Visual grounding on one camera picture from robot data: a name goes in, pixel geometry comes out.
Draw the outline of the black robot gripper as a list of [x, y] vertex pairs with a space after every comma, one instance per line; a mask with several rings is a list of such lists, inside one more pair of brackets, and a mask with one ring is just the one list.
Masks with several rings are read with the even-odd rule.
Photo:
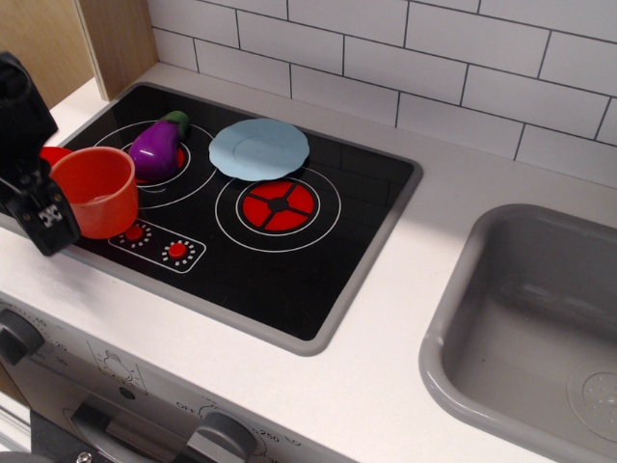
[[1, 209], [39, 251], [52, 256], [80, 238], [77, 220], [51, 166], [40, 157], [58, 130], [30, 74], [1, 53]]

